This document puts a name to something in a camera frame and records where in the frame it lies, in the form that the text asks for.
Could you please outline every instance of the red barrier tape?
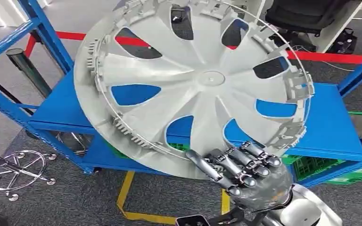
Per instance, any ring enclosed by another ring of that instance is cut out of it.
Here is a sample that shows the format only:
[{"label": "red barrier tape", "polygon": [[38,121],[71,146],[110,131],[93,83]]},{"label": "red barrier tape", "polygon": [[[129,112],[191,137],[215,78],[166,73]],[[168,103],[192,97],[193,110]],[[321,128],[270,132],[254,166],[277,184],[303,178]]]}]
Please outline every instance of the red barrier tape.
[{"label": "red barrier tape", "polygon": [[[59,38],[61,39],[70,39],[70,40],[83,40],[85,37],[84,33],[75,33],[75,32],[56,32]],[[138,38],[130,38],[130,37],[123,37],[117,36],[116,41],[122,45],[132,45],[132,46],[144,46],[148,47],[149,45],[141,39]],[[32,42],[29,40],[27,44],[26,51],[32,51],[32,47],[35,44],[30,44]],[[228,46],[230,49],[235,49],[236,46]],[[296,59],[295,55],[292,54],[291,51],[288,52],[289,59]],[[310,53],[304,51],[296,51],[296,55],[301,60],[310,60],[310,61],[326,61],[332,63],[341,63],[341,64],[362,64],[362,55],[344,55],[344,54],[332,54],[332,53]]]},{"label": "red barrier tape", "polygon": [[24,54],[30,58],[31,52],[33,51],[35,46],[35,38],[30,35],[30,38],[28,39],[27,46],[25,47]]}]

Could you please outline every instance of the black office chair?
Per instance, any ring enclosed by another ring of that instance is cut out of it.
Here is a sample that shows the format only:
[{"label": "black office chair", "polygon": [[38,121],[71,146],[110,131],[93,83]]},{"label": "black office chair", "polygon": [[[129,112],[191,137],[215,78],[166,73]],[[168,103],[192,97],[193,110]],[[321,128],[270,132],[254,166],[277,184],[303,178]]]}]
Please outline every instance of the black office chair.
[{"label": "black office chair", "polygon": [[320,35],[342,7],[351,0],[274,0],[267,10],[266,21],[295,32]]},{"label": "black office chair", "polygon": [[[28,162],[26,164],[21,165],[19,162],[19,159],[24,158],[26,154],[36,155],[37,158],[31,160],[30,162]],[[13,152],[12,154],[9,154],[5,157],[0,157],[0,168],[4,168],[6,170],[6,171],[0,172],[0,178],[1,178],[1,176],[5,175],[5,174],[10,174],[10,173],[14,174],[12,179],[9,182],[9,185],[0,187],[0,191],[5,191],[6,196],[9,198],[10,201],[16,201],[18,199],[18,195],[11,194],[10,192],[21,189],[23,187],[27,187],[30,184],[34,183],[37,179],[46,181],[48,185],[55,184],[55,182],[56,182],[55,179],[47,178],[42,175],[47,166],[46,161],[45,161],[45,156],[47,156],[49,160],[54,160],[57,157],[55,154],[41,154],[39,152],[31,151],[31,150],[17,151],[17,152]],[[32,173],[31,170],[29,170],[28,168],[37,162],[41,162],[41,167],[39,169],[39,172]],[[15,183],[21,174],[31,176],[32,179],[31,179],[31,181],[29,180],[25,184],[15,186]]]}]

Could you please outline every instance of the chair base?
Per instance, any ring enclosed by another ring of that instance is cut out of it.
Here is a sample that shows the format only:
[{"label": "chair base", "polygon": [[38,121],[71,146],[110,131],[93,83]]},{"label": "chair base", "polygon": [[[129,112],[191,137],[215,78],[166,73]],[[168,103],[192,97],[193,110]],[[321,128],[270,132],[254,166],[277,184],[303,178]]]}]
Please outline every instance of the chair base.
[{"label": "chair base", "polygon": [[[26,154],[35,155],[36,158],[34,158],[33,160],[29,161],[28,163],[22,166],[19,162],[19,159],[24,158]],[[6,170],[0,172],[0,177],[5,174],[13,174],[13,177],[7,186],[0,186],[0,191],[4,191],[10,201],[16,201],[18,200],[19,195],[16,193],[12,193],[12,191],[27,187],[38,179],[46,181],[47,185],[54,185],[56,183],[56,180],[54,178],[48,178],[43,175],[47,167],[47,161],[45,160],[45,158],[47,158],[48,160],[55,160],[57,158],[57,155],[41,154],[39,152],[32,150],[22,150],[9,154],[5,157],[0,157],[0,168]],[[41,163],[41,168],[39,169],[38,173],[30,172],[27,168],[29,168],[30,166],[34,165],[37,162]],[[30,180],[28,180],[26,183],[22,185],[15,186],[15,183],[17,182],[17,179],[21,174],[29,176]]]}]

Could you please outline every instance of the blue shelving frame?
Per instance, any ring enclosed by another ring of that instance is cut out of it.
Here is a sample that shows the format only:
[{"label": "blue shelving frame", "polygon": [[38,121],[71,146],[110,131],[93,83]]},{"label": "blue shelving frame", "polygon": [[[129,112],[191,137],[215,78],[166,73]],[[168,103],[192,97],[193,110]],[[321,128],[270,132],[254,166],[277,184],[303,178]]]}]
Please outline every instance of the blue shelving frame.
[{"label": "blue shelving frame", "polygon": [[[21,109],[23,105],[13,103],[2,93],[0,93],[0,111],[53,146],[86,174],[93,173],[95,167],[162,174],[133,160],[118,158],[112,153],[81,110],[74,90],[74,62],[43,10],[36,0],[18,1],[29,16],[29,20],[0,41],[0,54],[32,30],[36,30],[65,76],[53,89],[52,94],[36,107],[33,116],[29,116]],[[306,123],[307,133],[296,147],[287,151],[287,154],[347,161],[300,181],[300,184],[313,186],[362,168],[362,145],[342,99],[361,83],[362,65],[340,84],[315,83],[316,95],[312,98],[312,107]],[[95,138],[87,154],[80,157],[53,137],[49,130],[93,134]],[[168,142],[187,143],[189,137],[186,131],[182,125],[172,129],[168,133]],[[232,125],[226,130],[226,136],[236,145],[246,140],[245,135]]]}]

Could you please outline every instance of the silver robotic hand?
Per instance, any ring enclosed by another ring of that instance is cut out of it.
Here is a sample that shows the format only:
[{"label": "silver robotic hand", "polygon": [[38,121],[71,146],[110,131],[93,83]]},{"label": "silver robotic hand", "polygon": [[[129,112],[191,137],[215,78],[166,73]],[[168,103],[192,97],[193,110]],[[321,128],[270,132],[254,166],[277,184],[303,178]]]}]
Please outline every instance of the silver robotic hand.
[{"label": "silver robotic hand", "polygon": [[255,144],[214,149],[205,157],[189,150],[186,156],[225,189],[239,208],[266,213],[261,219],[265,226],[342,225],[340,217],[314,193],[293,184],[279,157]]}]

